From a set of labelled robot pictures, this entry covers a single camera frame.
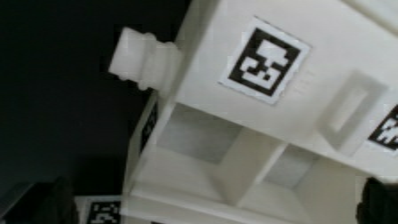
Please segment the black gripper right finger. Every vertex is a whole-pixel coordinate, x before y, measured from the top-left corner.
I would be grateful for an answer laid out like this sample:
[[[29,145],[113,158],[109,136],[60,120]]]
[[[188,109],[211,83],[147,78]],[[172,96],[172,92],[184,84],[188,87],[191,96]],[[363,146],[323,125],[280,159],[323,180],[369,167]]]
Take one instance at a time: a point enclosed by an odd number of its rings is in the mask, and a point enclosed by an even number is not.
[[[398,224],[398,184],[365,180],[355,212],[356,224]]]

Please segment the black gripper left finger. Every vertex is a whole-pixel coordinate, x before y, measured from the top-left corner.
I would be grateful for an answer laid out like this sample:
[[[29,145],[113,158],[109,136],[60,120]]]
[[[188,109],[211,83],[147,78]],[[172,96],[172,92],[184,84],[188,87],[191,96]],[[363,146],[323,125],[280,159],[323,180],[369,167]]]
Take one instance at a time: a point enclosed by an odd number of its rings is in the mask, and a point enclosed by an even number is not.
[[[63,177],[52,182],[19,182],[0,195],[0,224],[79,224],[72,186]]]

